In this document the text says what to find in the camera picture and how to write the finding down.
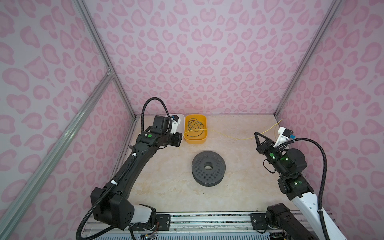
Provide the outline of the dark grey cable spool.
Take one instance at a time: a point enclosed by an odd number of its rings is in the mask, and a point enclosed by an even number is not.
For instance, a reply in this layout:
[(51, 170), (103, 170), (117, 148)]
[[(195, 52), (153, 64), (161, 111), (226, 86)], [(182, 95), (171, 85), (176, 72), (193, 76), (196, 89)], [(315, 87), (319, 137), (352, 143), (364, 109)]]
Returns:
[(204, 187), (214, 187), (224, 178), (226, 163), (218, 153), (203, 151), (192, 161), (192, 175), (195, 181)]

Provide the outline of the white plastic tray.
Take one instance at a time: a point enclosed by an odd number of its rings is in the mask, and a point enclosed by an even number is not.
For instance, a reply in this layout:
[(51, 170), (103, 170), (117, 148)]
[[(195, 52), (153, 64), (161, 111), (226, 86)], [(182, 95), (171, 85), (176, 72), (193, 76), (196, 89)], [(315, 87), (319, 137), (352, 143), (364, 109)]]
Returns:
[(185, 116), (183, 114), (171, 115), (171, 133), (181, 133), (185, 131)]

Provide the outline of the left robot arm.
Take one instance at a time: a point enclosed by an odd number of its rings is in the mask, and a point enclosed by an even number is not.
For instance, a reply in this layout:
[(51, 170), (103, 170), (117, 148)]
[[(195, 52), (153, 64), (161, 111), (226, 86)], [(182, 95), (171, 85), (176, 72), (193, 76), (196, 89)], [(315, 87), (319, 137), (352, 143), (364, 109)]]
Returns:
[(95, 220), (120, 230), (135, 224), (146, 229), (156, 225), (156, 209), (146, 205), (133, 205), (129, 195), (138, 176), (154, 154), (167, 146), (179, 147), (182, 133), (154, 134), (142, 132), (132, 152), (116, 173), (102, 189), (95, 188), (91, 193), (92, 211)]

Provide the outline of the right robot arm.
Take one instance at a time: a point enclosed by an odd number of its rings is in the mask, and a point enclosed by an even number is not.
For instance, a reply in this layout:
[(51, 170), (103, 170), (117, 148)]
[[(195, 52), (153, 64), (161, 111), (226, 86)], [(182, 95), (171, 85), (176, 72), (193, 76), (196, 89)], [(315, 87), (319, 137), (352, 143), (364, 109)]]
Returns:
[[(293, 131), (281, 127), (276, 141), (262, 133), (255, 132), (256, 150), (266, 157), (266, 161), (279, 174), (280, 191), (301, 211), (313, 231), (308, 231), (300, 222), (294, 219), (290, 210), (284, 204), (269, 206), (266, 213), (266, 225), (270, 228), (281, 228), (289, 237), (295, 240), (344, 240), (345, 235), (334, 223), (323, 207), (323, 195), (327, 176), (327, 156), (322, 146), (308, 138), (296, 138)], [(310, 183), (303, 176), (303, 170), (308, 166), (304, 153), (288, 146), (295, 142), (314, 144), (323, 158), (323, 173), (319, 193), (316, 194)]]

